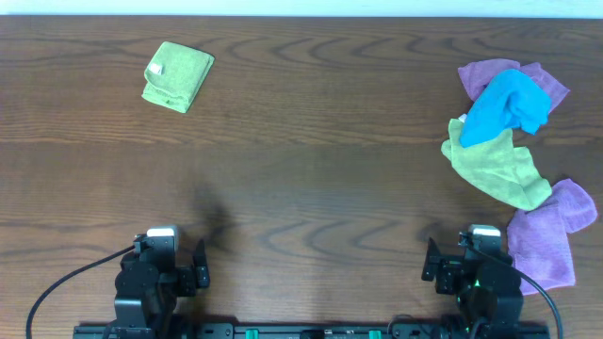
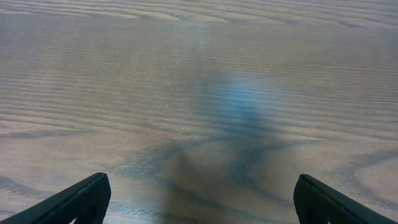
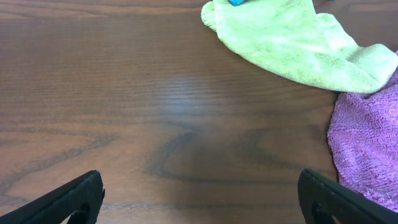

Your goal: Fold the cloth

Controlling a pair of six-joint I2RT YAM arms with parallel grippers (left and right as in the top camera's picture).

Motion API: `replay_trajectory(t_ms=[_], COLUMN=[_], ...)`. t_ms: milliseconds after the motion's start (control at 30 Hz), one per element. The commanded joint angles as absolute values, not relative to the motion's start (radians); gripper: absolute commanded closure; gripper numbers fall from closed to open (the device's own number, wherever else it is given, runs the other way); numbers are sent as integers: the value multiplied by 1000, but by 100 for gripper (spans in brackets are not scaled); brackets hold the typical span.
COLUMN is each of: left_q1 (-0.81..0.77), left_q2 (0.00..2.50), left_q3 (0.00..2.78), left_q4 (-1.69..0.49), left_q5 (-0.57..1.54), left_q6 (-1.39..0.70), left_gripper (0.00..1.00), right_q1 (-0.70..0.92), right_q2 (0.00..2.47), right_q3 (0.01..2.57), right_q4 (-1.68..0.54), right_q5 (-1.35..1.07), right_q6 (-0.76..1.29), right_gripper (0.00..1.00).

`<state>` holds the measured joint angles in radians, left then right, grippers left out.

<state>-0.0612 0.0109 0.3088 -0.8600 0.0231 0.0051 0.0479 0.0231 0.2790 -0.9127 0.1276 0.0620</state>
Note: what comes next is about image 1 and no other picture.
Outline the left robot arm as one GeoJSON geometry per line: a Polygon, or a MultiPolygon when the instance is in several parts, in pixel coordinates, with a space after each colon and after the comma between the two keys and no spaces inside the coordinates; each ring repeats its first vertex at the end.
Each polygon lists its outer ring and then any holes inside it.
{"type": "Polygon", "coordinates": [[[117,337],[167,338],[177,300],[209,286],[204,241],[197,243],[188,266],[176,264],[176,247],[173,236],[141,235],[134,251],[122,258],[112,324],[117,337]]]}

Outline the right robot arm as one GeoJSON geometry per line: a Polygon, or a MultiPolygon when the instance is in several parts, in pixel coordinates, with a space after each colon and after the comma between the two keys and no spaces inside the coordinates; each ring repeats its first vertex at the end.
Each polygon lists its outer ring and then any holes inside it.
{"type": "Polygon", "coordinates": [[[521,278],[501,250],[501,238],[462,233],[460,246],[464,254],[447,255],[428,242],[421,279],[435,282],[438,294],[454,296],[459,310],[444,316],[430,337],[512,337],[523,306],[521,278]]]}

